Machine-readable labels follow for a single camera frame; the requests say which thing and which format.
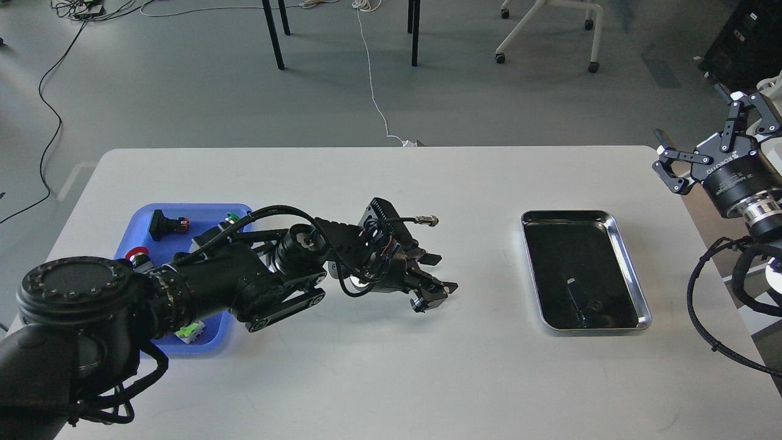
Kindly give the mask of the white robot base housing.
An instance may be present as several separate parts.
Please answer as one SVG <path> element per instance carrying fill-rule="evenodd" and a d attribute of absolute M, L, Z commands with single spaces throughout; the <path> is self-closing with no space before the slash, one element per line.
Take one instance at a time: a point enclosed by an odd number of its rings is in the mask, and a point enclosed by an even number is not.
<path fill-rule="evenodd" d="M 779 130 L 775 134 L 762 134 L 760 127 L 764 124 L 768 125 L 770 119 L 760 116 L 757 122 L 752 123 L 748 128 L 747 133 L 755 137 L 755 139 L 763 143 L 766 139 L 774 139 L 774 137 L 780 136 L 780 116 L 781 116 L 781 71 L 777 73 L 775 77 L 766 78 L 760 80 L 757 83 L 757 90 L 759 93 L 765 95 L 770 101 L 770 108 L 772 108 L 778 114 L 779 123 L 776 124 Z"/>

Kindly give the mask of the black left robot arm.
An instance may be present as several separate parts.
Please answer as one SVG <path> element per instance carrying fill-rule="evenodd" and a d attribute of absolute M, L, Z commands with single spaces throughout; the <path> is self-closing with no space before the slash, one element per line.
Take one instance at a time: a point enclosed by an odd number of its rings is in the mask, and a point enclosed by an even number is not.
<path fill-rule="evenodd" d="M 165 265 L 134 250 L 32 268 L 17 292 L 22 327 L 2 340 L 2 438 L 130 423 L 131 399 L 168 369 L 156 339 L 224 311 L 260 331 L 320 303 L 326 276 L 349 297 L 403 292 L 414 312 L 438 307 L 458 284 L 422 270 L 441 256 L 407 228 L 438 222 L 402 217 L 378 197 L 357 224 L 277 204 L 227 217 Z"/>

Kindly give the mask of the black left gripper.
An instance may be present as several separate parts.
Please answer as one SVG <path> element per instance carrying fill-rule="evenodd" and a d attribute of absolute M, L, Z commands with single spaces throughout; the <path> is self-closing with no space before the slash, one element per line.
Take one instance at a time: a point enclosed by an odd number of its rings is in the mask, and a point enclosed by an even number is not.
<path fill-rule="evenodd" d="M 439 307 L 448 296 L 458 289 L 457 282 L 428 282 L 428 274 L 421 270 L 420 265 L 436 266 L 442 260 L 439 254 L 432 254 L 422 248 L 413 247 L 407 251 L 399 248 L 383 267 L 379 282 L 371 285 L 371 292 L 409 293 L 410 298 L 420 298 L 427 301 L 425 312 Z"/>

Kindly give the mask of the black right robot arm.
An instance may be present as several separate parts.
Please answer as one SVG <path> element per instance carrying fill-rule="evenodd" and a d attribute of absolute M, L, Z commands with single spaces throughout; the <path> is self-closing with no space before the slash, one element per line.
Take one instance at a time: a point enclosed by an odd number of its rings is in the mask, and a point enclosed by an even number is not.
<path fill-rule="evenodd" d="M 721 217 L 745 221 L 748 236 L 735 240 L 718 238 L 700 257 L 687 284 L 687 311 L 696 331 L 713 351 L 779 378 L 777 368 L 751 361 L 717 340 L 702 325 L 693 305 L 695 282 L 704 265 L 721 251 L 734 249 L 740 251 L 731 276 L 735 298 L 757 313 L 770 317 L 781 315 L 781 179 L 761 150 L 763 142 L 780 137 L 780 113 L 762 92 L 732 92 L 723 84 L 716 84 L 715 89 L 729 108 L 722 130 L 698 144 L 693 152 L 684 152 L 677 150 L 670 137 L 657 129 L 654 135 L 659 147 L 652 168 L 672 193 L 686 195 L 700 185 Z M 745 290 L 745 279 L 757 257 L 768 261 L 766 281 L 771 304 L 761 303 Z"/>

